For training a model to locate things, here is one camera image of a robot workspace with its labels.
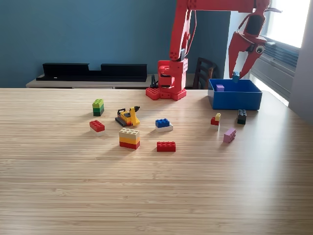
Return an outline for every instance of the blue box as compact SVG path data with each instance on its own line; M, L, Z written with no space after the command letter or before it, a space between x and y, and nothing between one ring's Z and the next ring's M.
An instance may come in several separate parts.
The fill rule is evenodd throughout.
M208 91L213 109L259 110L262 99L260 91L250 80L210 79L213 90ZM224 92L217 92L216 85L224 86Z
M156 126L158 128L170 126L170 121L165 119L156 120Z

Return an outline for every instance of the lego bulldozer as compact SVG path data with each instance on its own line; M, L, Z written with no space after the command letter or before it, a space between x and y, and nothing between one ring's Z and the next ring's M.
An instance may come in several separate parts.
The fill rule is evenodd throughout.
M140 121L136 117L136 112L140 109L139 106L134 106L129 109L129 111L126 111L126 109L119 109L117 111L117 118L115 118L115 121L117 121L121 126L137 126L140 124Z

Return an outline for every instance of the purple block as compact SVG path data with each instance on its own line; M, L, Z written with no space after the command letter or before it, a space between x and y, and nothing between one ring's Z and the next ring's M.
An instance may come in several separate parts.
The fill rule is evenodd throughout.
M224 86L223 86L223 85L220 85L220 84L217 84L217 85L216 85L216 91L217 91L217 92L223 92L223 91L224 91Z
M236 136L236 129L230 128L226 133L224 134L224 140L225 143L230 143L235 139Z

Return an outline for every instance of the wooden chair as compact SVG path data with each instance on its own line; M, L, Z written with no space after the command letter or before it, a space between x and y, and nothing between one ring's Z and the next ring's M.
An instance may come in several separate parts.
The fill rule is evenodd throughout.
M201 90L209 89L209 79L213 78L214 72L217 70L217 65L207 59L198 58L197 68L195 72L195 79L193 84L193 90L199 89L199 83Z

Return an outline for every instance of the blue lego brick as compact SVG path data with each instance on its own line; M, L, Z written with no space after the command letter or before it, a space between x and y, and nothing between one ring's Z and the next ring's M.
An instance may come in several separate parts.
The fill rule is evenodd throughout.
M170 121L165 119L156 120L157 128L167 127L170 126Z
M210 79L214 90L208 90L209 101L213 109L228 110L259 110L262 99L260 91L250 80L239 80L234 83L231 79ZM224 92L216 91L216 85L225 87Z
M234 83L238 83L239 78L240 78L239 73L238 72L234 72L233 77L232 77L233 82Z

